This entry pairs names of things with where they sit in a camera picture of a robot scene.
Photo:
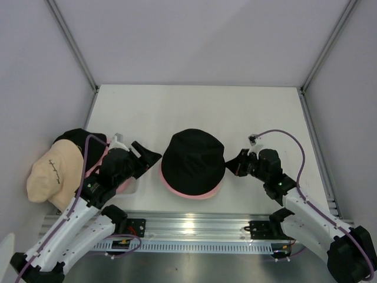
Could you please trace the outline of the black cap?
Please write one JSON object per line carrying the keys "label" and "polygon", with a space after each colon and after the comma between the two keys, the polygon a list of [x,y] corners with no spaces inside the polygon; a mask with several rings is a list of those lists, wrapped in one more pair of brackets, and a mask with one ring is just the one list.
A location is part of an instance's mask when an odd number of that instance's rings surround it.
{"label": "black cap", "polygon": [[224,145],[199,129],[180,131],[172,136],[161,167],[173,189],[187,195],[202,195],[224,177]]}

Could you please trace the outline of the pink bucket hat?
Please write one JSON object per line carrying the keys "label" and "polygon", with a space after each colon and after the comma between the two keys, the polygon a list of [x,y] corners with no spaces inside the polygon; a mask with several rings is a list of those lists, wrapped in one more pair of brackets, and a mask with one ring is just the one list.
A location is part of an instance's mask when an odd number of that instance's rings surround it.
{"label": "pink bucket hat", "polygon": [[185,198],[185,199],[193,199],[193,200],[205,200],[205,199],[210,199],[212,198],[214,195],[217,194],[217,192],[220,190],[221,188],[221,185],[222,185],[222,182],[220,182],[216,187],[214,187],[212,190],[210,190],[209,192],[207,193],[204,193],[202,195],[187,195],[187,194],[183,194],[181,192],[178,192],[177,190],[173,189],[168,183],[167,181],[165,180],[164,176],[163,176],[163,173],[162,173],[162,167],[161,165],[159,166],[159,169],[158,169],[158,174],[159,174],[159,177],[160,177],[160,180],[162,182],[162,184],[173,194],[181,197],[181,198]]}

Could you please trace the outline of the black bucket hat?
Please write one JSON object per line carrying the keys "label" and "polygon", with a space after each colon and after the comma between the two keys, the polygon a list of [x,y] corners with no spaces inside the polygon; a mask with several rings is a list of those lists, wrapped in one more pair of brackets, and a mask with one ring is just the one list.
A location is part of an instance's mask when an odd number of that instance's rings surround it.
{"label": "black bucket hat", "polygon": [[[82,128],[77,128],[73,130],[66,131],[62,135],[58,136],[54,143],[59,140],[69,140],[73,142],[81,152],[81,155],[84,156],[84,146],[86,139],[89,135],[94,135],[96,138],[100,139],[102,142],[107,143],[107,136],[103,133],[92,133],[88,132]],[[96,167],[97,163],[102,159],[107,146],[100,143],[98,140],[90,138],[88,143],[88,156],[87,162],[85,164],[85,172],[89,172],[93,167]]]}

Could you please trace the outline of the beige cap with script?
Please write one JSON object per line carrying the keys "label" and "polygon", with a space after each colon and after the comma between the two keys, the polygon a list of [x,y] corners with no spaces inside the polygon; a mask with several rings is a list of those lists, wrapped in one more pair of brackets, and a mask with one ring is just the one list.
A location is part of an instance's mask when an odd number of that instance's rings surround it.
{"label": "beige cap with script", "polygon": [[69,140],[56,141],[32,165],[27,179],[28,199],[34,203],[49,201],[64,211],[71,202],[81,181],[83,156]]}

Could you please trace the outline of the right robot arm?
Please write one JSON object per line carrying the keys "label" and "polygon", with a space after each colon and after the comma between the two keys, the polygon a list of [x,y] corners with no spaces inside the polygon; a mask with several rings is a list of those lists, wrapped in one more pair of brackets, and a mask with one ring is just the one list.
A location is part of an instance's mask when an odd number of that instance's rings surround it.
{"label": "right robot arm", "polygon": [[297,189],[283,172],[277,151],[259,153],[243,149],[225,166],[236,176],[253,176],[263,183],[269,198],[281,209],[270,215],[269,233],[300,242],[327,266],[336,282],[361,282],[376,272],[376,252],[370,233],[356,228],[321,209]]}

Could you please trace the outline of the pink cap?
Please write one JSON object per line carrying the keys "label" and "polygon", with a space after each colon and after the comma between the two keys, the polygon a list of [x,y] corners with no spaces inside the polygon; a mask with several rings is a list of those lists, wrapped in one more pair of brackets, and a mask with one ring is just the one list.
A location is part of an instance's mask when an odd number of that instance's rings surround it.
{"label": "pink cap", "polygon": [[[108,152],[111,149],[117,149],[117,148],[121,148],[121,149],[124,149],[126,151],[130,151],[129,148],[123,143],[123,135],[119,134],[119,133],[116,133],[115,135],[112,136],[112,138],[107,139],[107,146],[105,147],[105,150],[104,150],[102,156],[99,158],[99,160],[93,166],[91,166],[88,170],[86,170],[85,177],[88,177],[91,173],[94,173],[94,172],[97,173],[98,172],[98,166],[102,165],[103,158],[108,154]],[[128,190],[128,187],[129,187],[130,183],[132,183],[132,182],[133,182],[132,179],[127,179],[125,182],[120,184],[119,187],[116,190],[116,194],[119,195],[119,194],[124,193],[126,190]]]}

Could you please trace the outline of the white plastic tray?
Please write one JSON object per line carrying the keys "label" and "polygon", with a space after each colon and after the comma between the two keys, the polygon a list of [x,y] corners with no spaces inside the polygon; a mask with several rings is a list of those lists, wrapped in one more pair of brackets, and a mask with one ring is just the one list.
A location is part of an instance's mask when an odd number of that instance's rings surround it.
{"label": "white plastic tray", "polygon": [[133,177],[127,179],[116,190],[116,194],[120,196],[133,195],[137,191],[138,180]]}

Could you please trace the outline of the aluminium rail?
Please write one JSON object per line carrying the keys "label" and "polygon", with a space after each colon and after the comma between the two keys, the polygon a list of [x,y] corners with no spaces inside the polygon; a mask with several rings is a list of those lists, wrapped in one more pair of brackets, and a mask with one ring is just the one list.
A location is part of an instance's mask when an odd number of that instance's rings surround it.
{"label": "aluminium rail", "polygon": [[266,221],[268,215],[229,213],[127,212],[132,219],[145,219],[146,241],[246,242],[243,230],[249,221]]}

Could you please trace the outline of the left aluminium frame post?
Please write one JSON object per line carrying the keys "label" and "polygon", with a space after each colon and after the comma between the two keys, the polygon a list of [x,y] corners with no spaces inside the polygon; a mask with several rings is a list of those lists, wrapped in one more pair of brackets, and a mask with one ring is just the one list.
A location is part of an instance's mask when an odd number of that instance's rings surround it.
{"label": "left aluminium frame post", "polygon": [[60,30],[65,42],[68,45],[74,59],[76,60],[77,65],[79,66],[81,72],[83,73],[87,83],[94,93],[98,90],[98,85],[94,80],[93,75],[91,74],[90,69],[88,68],[87,62],[65,20],[58,4],[54,0],[44,1],[47,8],[49,9],[58,29]]}

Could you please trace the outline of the aluminium frame post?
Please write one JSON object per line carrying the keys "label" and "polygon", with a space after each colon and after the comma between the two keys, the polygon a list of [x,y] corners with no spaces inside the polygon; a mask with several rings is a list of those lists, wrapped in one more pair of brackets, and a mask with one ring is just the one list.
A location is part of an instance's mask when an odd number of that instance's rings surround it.
{"label": "aluminium frame post", "polygon": [[65,42],[68,45],[74,59],[76,60],[77,65],[79,66],[81,72],[83,73],[87,83],[94,93],[98,90],[98,85],[94,80],[93,75],[91,74],[90,69],[88,68],[87,62],[65,20],[58,4],[54,0],[44,1],[47,8],[49,9],[58,29],[60,30]]}
{"label": "aluminium frame post", "polygon": [[322,66],[324,65],[327,57],[333,50],[334,46],[336,45],[338,39],[342,35],[343,30],[347,26],[349,20],[351,19],[353,13],[355,12],[357,6],[360,4],[360,0],[349,0],[346,3],[345,8],[341,12],[338,20],[336,21],[335,26],[332,28],[325,44],[323,45],[319,55],[317,56],[313,66],[311,67],[308,75],[306,76],[302,86],[300,87],[301,93],[305,94],[308,88],[310,87],[313,80],[318,75],[319,71],[321,70]]}

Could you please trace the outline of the right aluminium frame post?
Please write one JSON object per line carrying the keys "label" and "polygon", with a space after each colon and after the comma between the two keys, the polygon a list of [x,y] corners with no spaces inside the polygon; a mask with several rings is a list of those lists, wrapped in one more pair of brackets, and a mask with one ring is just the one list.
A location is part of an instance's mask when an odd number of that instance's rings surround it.
{"label": "right aluminium frame post", "polygon": [[347,26],[349,20],[351,19],[353,13],[355,12],[357,6],[360,4],[360,0],[349,0],[346,3],[345,8],[341,12],[338,20],[336,21],[335,26],[332,28],[325,44],[323,45],[319,55],[317,56],[313,66],[311,67],[308,75],[306,76],[302,86],[300,87],[301,93],[305,94],[308,88],[310,87],[313,80],[318,75],[319,71],[321,70],[322,66],[324,65],[327,57],[333,50],[334,46],[336,45],[338,39],[342,35],[343,30]]}

